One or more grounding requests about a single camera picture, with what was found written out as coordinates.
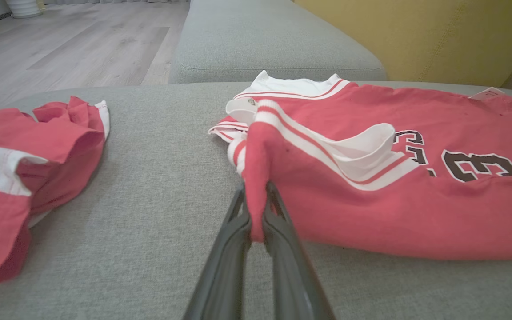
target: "laminate floor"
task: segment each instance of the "laminate floor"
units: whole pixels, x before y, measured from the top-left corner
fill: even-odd
[[[34,93],[167,83],[188,2],[47,5],[0,20],[0,108]]]

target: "gray fabric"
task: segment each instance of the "gray fabric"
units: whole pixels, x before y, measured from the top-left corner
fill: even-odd
[[[180,319],[240,182],[226,144],[207,129],[248,85],[69,89],[11,104],[30,111],[70,95],[105,99],[112,130],[87,188],[33,228],[21,275],[0,284],[0,319]],[[465,94],[484,89],[415,85]],[[512,261],[305,247],[340,320],[512,319]],[[272,295],[272,262],[255,244],[245,318],[273,319]]]
[[[195,0],[169,83],[272,77],[385,80],[380,61],[337,28],[289,0]]]

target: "red jersey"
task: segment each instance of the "red jersey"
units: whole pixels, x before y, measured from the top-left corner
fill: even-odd
[[[231,142],[252,238],[268,180],[303,239],[401,256],[512,259],[512,98],[277,80],[211,129]]]
[[[21,270],[28,227],[77,196],[96,168],[109,132],[105,101],[77,97],[33,111],[0,110],[0,281]]]

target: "red fabric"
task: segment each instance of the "red fabric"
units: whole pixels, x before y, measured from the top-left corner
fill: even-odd
[[[46,164],[20,163],[16,175],[31,196],[0,192],[0,281],[20,272],[30,243],[30,215],[55,208],[80,193],[104,147],[98,109],[71,97],[33,111],[39,122],[17,109],[0,110],[0,147],[28,152]]]
[[[432,259],[512,259],[512,169],[505,170],[512,166],[511,97],[477,101],[441,91],[349,83],[320,100],[252,98],[260,104],[256,119],[270,113],[262,101],[271,99],[297,123],[333,140],[386,122],[397,133],[392,151],[422,162],[380,190],[358,190],[275,126],[256,121],[248,130],[242,172],[253,239],[264,237],[264,187],[270,180],[303,239]],[[421,134],[423,144],[410,130]],[[471,156],[475,166],[491,159],[501,164],[479,172],[463,161]]]

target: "clothing tag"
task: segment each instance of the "clothing tag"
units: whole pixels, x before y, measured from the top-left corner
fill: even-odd
[[[236,121],[250,126],[254,122],[254,116],[258,111],[258,105],[252,98],[240,98],[228,101],[226,113]]]
[[[469,99],[474,100],[485,100],[487,98],[497,97],[497,96],[506,96],[506,94],[494,87],[489,87],[488,89],[485,89],[481,91],[480,93],[477,93],[476,95],[473,95],[469,97]]]

